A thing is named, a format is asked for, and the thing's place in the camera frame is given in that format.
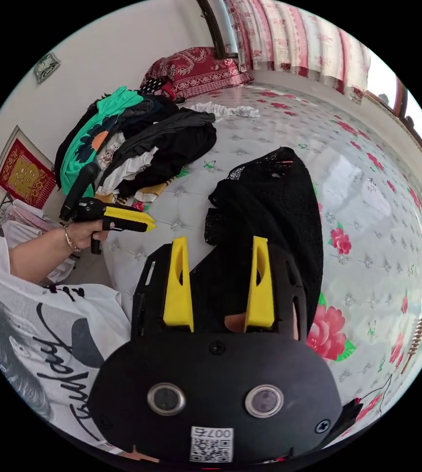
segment black lettering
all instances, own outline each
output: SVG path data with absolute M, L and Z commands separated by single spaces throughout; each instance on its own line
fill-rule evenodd
M 70 290 L 68 289 L 68 287 L 63 287 L 62 290 L 70 297 L 70 300 L 75 301 L 75 299 L 70 294 Z
M 85 291 L 80 287 L 78 289 L 72 289 L 78 296 L 85 298 Z
M 47 323 L 45 322 L 43 314 L 42 314 L 42 303 L 39 303 L 37 305 L 37 315 L 39 319 L 41 320 L 42 324 L 44 325 L 44 327 L 47 329 L 47 331 L 49 331 L 49 333 L 55 339 L 55 341 L 46 341 L 43 339 L 39 339 L 35 336 L 33 336 L 33 339 L 44 346 L 41 348 L 41 352 L 47 354 L 48 356 L 47 359 L 45 359 L 45 362 L 47 362 L 50 365 L 51 370 L 55 374 L 59 374 L 60 377 L 51 377 L 42 373 L 37 373 L 37 376 L 42 379 L 54 380 L 54 381 L 60 382 L 61 388 L 71 392 L 71 395 L 69 395 L 68 398 L 80 403 L 77 407 L 75 407 L 73 404 L 70 404 L 71 413 L 73 414 L 78 424 L 83 428 L 83 430 L 86 433 L 88 433 L 92 438 L 94 438 L 96 441 L 99 441 L 99 438 L 97 438 L 91 431 L 89 431 L 87 427 L 82 423 L 82 421 L 90 419 L 91 415 L 87 407 L 88 394 L 84 392 L 87 386 L 83 383 L 80 383 L 79 381 L 87 379 L 89 373 L 83 372 L 81 374 L 74 374 L 73 369 L 64 364 L 64 360 L 59 355 L 59 349 L 63 349 L 67 353 L 71 354 L 72 347 L 65 344 L 47 326 Z
M 80 416 L 77 415 L 75 408 L 73 405 L 70 405 L 70 411 L 72 412 L 73 417 L 77 420 L 78 424 L 83 428 L 83 430 L 89 434 L 93 439 L 99 442 L 99 438 L 97 438 L 91 431 L 88 430 L 88 428 L 82 423 L 82 419 Z

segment black lace fabric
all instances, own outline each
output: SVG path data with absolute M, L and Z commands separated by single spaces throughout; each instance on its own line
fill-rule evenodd
M 190 274 L 196 331 L 225 332 L 224 317 L 243 313 L 254 236 L 289 250 L 306 291 L 307 328 L 321 292 L 323 242 L 308 169 L 289 147 L 233 169 L 209 196 L 205 241 L 215 248 Z

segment bracelet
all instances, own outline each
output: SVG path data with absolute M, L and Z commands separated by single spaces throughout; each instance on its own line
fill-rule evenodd
M 81 249 L 78 249 L 77 246 L 73 243 L 71 237 L 68 235 L 68 226 L 65 226 L 65 239 L 67 240 L 67 244 L 72 248 L 73 252 L 80 252 Z

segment white t-shirt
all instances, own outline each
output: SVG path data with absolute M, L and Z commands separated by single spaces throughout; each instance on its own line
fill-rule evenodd
M 10 275 L 0 237 L 0 369 L 44 419 L 88 444 L 104 441 L 86 401 L 99 367 L 130 330 L 121 296 L 109 287 L 52 291 Z

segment white wall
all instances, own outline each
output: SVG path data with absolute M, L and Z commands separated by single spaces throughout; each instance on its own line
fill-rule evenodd
M 330 87 L 286 72 L 254 70 L 251 74 L 256 82 L 288 87 L 308 93 L 350 113 L 377 133 L 399 154 L 422 186 L 422 152 L 406 131 L 388 113 L 369 99 L 363 100 L 361 105 L 356 105 Z
M 0 156 L 18 125 L 54 161 L 57 148 L 103 93 L 136 88 L 153 62 L 193 46 L 212 46 L 194 0 L 149 0 L 87 25 L 53 49 L 60 67 L 38 85 L 30 70 L 0 110 Z

